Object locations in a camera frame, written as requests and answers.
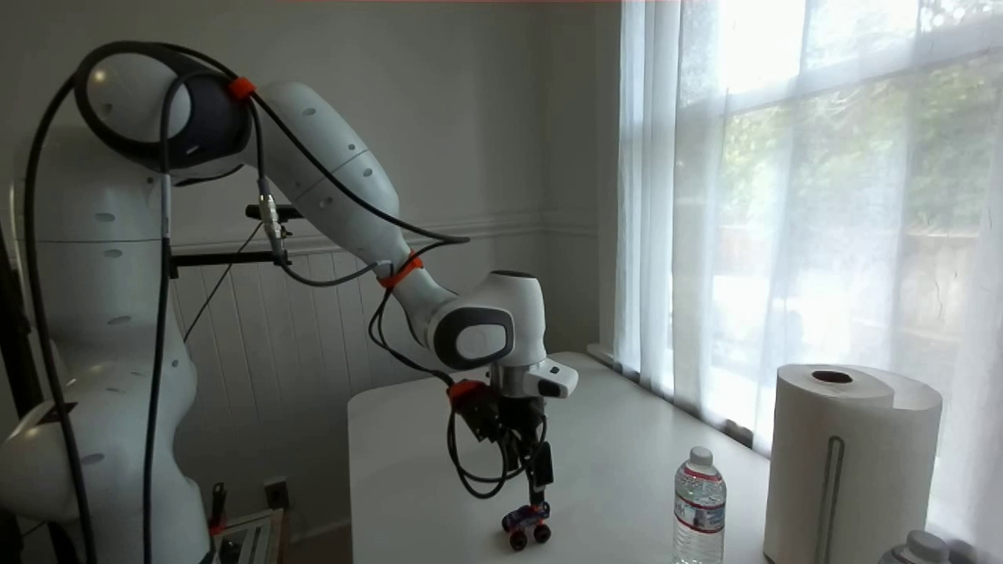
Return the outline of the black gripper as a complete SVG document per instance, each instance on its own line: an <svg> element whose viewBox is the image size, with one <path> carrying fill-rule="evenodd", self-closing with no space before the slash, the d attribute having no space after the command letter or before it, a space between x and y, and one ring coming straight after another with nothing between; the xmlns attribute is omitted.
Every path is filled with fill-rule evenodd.
<svg viewBox="0 0 1003 564"><path fill-rule="evenodd" d="M496 390L473 390L461 395L461 416L478 440L501 443L504 478L528 469L531 501L541 504L546 488L554 484L551 444L536 443L546 427L536 399L504 399Z"/></svg>

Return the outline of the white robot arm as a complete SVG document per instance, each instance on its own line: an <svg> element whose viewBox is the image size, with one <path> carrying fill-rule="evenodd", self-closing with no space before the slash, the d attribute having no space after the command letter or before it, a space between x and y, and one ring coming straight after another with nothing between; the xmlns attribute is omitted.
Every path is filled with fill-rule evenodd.
<svg viewBox="0 0 1003 564"><path fill-rule="evenodd" d="M501 452L488 497L510 477L549 508L541 401L573 380L541 351L541 289L496 273L446 292L405 241L397 193L354 129L304 84L253 89L184 47L119 41L90 49L44 120L21 186L21 265L55 391L4 443L0 501L63 523L87 564L210 564L203 497L173 453L197 366L168 299L168 214L179 186L257 172L261 217L280 203L354 255L439 357L453 420Z"/></svg>

